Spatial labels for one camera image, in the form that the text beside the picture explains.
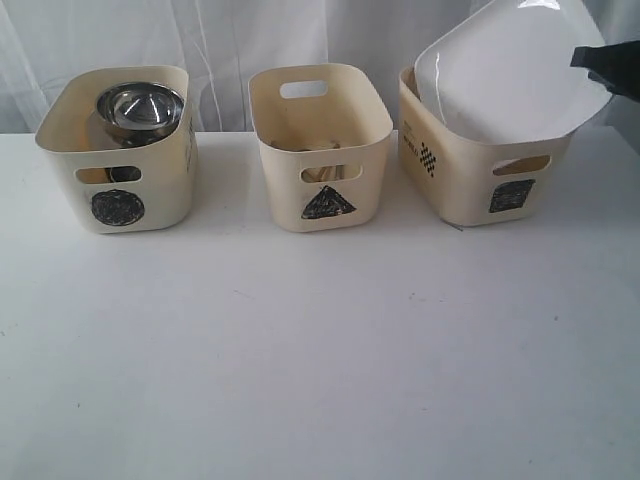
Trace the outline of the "white backdrop curtain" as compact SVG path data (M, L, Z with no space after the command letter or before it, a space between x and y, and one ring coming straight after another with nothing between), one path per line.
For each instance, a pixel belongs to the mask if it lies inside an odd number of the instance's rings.
M1 129L37 129L75 76L115 66L187 71L201 131L247 131L249 79L266 69L351 64L390 112L397 76L478 11L477 1L5 1Z

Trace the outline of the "steel bowl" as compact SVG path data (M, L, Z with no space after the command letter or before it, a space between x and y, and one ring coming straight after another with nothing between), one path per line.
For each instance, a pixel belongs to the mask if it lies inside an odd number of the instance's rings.
M185 100L163 84L133 81L104 90L95 108L112 140L122 148L136 148L171 135L179 125Z

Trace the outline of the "cream bin with circle mark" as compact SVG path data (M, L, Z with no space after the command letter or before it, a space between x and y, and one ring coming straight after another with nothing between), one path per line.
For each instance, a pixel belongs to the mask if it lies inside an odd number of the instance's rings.
M96 113L97 97L113 85L133 81L160 83L183 97L186 104L177 129L144 147L93 150L86 121ZM185 218L198 161L190 100L189 75L175 66L98 69L72 78L63 88L35 141L86 230L99 234L157 230ZM104 183L100 169L116 166L137 167L142 177L136 182Z

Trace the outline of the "steel mug front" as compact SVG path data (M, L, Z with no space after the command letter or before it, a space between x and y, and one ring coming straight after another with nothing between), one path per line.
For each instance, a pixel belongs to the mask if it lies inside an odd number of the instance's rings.
M136 182L142 177L141 170L134 166L116 166L100 169L104 183Z

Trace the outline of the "white round bowl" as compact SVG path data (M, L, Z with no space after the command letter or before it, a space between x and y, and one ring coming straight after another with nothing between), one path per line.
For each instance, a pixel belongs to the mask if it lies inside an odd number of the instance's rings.
M151 145L170 136L178 124L150 131L131 131L124 136L113 135L95 112L86 121L89 146L93 150L130 149Z

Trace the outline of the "cream bin with triangle mark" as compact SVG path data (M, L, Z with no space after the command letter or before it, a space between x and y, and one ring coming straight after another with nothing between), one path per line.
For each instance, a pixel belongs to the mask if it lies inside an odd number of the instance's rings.
M393 122L377 90L346 64L281 67L249 81L254 131L274 222L297 233L352 227L377 212ZM306 169L347 165L343 180Z

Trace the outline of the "white square plate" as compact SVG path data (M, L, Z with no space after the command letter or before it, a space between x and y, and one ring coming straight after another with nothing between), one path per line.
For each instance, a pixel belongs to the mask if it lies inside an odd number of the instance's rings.
M575 48L603 43L581 1L491 1L418 56L418 94L449 130L472 141L562 137L612 98L570 65Z

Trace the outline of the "cream bin with square mark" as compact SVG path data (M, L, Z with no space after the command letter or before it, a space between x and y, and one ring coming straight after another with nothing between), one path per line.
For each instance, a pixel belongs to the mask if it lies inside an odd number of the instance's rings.
M497 145L469 140L422 104L412 67L399 74L398 158L449 224L473 227L532 215L572 137Z

